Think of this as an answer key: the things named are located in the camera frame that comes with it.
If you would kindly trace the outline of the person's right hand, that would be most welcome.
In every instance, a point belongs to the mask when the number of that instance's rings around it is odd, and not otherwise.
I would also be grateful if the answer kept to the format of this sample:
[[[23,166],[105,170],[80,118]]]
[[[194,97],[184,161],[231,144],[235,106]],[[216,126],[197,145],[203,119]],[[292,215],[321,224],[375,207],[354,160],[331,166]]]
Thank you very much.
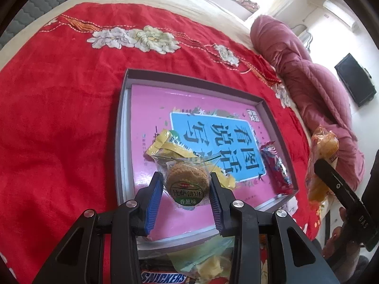
[[[342,226],[327,241],[322,255],[333,271],[344,269],[353,272],[360,252],[361,232],[356,215],[356,208],[342,208]]]

